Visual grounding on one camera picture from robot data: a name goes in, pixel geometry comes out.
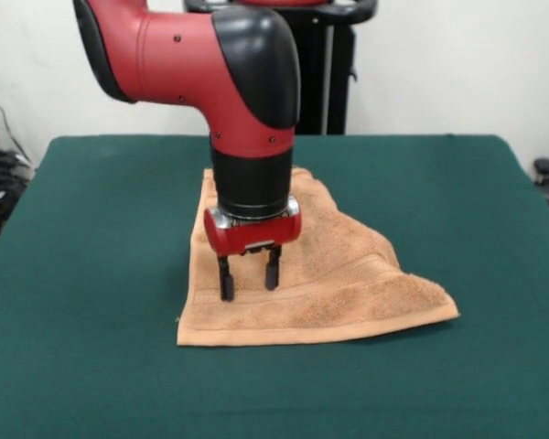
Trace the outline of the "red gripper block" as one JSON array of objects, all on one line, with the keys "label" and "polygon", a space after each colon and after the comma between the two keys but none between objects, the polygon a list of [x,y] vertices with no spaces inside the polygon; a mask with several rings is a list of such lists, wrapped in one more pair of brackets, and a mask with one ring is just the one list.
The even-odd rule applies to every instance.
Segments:
[{"label": "red gripper block", "polygon": [[282,245],[298,238],[302,217],[298,200],[290,196],[283,213],[270,219],[242,220],[222,212],[218,207],[204,209],[203,227],[210,247],[220,256],[221,300],[231,302],[234,300],[234,280],[227,256],[244,255],[256,249],[268,251],[265,288],[275,290],[279,285]]}]

